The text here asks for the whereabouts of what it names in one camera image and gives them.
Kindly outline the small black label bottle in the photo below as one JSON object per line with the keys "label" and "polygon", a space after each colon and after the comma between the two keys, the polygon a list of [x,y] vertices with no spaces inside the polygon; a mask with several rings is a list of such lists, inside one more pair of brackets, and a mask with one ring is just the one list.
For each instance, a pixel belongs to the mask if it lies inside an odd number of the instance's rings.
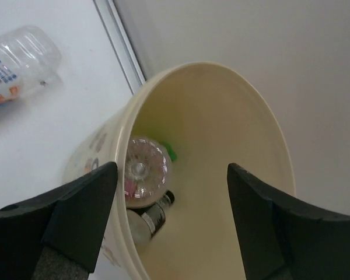
{"label": "small black label bottle", "polygon": [[161,199],[150,206],[127,209],[129,228],[137,252],[144,251],[161,230],[166,222],[166,212],[174,202],[174,194],[167,190]]}

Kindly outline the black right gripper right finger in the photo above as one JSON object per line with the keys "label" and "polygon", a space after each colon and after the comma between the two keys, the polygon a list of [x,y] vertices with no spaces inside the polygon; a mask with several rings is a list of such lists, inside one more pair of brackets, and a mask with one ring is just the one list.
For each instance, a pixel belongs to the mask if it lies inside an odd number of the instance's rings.
{"label": "black right gripper right finger", "polygon": [[350,279],[350,216],[301,201],[235,163],[227,186],[247,279]]}

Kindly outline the red white label bottle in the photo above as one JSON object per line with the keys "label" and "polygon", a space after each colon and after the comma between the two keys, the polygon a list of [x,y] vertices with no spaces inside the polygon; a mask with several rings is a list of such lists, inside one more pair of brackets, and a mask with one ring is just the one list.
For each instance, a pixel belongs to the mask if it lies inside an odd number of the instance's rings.
{"label": "red white label bottle", "polygon": [[124,194],[127,208],[154,204],[169,187],[172,160],[159,142],[144,136],[128,141],[124,167]]}

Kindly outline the green plastic bottle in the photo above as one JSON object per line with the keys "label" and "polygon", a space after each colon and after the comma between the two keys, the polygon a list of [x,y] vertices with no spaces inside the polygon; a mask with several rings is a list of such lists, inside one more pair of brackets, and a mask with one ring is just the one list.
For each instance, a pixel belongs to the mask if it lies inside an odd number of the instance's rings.
{"label": "green plastic bottle", "polygon": [[163,141],[159,143],[167,150],[167,153],[169,154],[169,158],[171,159],[171,161],[175,162],[177,160],[177,153],[174,151],[172,146],[169,143],[163,142]]}

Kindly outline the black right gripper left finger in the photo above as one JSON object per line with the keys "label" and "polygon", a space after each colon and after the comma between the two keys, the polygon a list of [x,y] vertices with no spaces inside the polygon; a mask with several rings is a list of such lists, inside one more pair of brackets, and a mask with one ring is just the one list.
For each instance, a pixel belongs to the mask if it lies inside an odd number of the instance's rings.
{"label": "black right gripper left finger", "polygon": [[0,209],[0,279],[88,279],[117,188],[108,162],[41,195]]}

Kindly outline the blue orange label bottle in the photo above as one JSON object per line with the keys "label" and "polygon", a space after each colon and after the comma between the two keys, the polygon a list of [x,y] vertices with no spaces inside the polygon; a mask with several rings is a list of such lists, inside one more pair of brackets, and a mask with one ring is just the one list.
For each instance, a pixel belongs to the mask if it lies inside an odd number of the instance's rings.
{"label": "blue orange label bottle", "polygon": [[61,60],[59,48],[37,26],[0,35],[0,108],[53,80]]}

